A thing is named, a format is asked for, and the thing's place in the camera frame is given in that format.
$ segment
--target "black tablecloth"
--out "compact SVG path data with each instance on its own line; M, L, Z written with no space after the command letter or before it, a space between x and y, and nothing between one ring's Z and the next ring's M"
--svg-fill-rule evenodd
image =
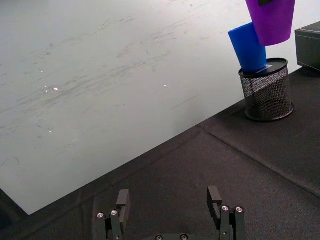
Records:
M295 111L275 122L246 119L244 102L187 130L0 232L0 239L92 240L99 212L130 189L125 235L215 239L207 186L245 208L247 238L319 239L320 74L290 75Z

